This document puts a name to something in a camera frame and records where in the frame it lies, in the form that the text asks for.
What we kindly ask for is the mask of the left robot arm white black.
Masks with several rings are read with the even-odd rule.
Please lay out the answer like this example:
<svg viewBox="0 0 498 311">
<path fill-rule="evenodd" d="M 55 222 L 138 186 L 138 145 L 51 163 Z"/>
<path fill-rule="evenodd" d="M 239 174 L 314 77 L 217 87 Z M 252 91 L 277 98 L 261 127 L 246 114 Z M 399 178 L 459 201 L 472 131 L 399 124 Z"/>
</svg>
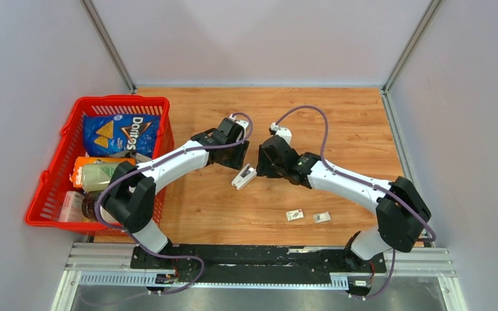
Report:
<svg viewBox="0 0 498 311">
<path fill-rule="evenodd" d="M 172 251 L 167 247 L 169 238 L 153 219 L 156 195 L 173 181 L 212 164 L 239 170 L 253 129 L 247 114 L 233 113 L 216 128 L 195 134 L 181 147 L 152 161 L 121 163 L 95 203 L 98 221 L 104 221 L 101 212 L 106 211 L 116 221 L 112 227 L 128 233 L 155 268 L 166 268 Z"/>
</svg>

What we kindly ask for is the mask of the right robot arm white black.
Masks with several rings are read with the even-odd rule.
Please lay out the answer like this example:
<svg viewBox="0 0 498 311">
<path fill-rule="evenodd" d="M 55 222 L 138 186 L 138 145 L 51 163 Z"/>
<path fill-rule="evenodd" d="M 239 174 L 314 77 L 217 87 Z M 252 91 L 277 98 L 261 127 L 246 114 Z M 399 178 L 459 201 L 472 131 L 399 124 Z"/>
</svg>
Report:
<svg viewBox="0 0 498 311">
<path fill-rule="evenodd" d="M 356 232 L 345 247 L 344 262 L 352 271 L 361 271 L 384 251 L 412 251 L 431 218 L 428 206 L 407 178 L 388 181 L 363 176 L 332 165 L 320 155 L 298 154 L 278 135 L 260 145 L 257 175 L 336 194 L 376 216 L 376 227 Z"/>
</svg>

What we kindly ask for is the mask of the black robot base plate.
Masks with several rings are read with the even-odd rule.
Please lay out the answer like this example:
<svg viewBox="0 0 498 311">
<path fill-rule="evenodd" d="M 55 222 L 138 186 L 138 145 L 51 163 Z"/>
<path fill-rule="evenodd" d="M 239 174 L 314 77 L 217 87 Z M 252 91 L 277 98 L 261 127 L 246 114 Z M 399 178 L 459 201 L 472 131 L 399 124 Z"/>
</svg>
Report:
<svg viewBox="0 0 498 311">
<path fill-rule="evenodd" d="M 260 284 L 329 284 L 331 273 L 384 273 L 383 255 L 369 262 L 346 260 L 343 248 L 306 248 L 302 246 L 249 246 L 174 244 L 167 246 L 164 258 L 153 257 L 136 247 L 130 266 L 133 269 L 172 270 L 180 281 L 260 283 Z"/>
</svg>

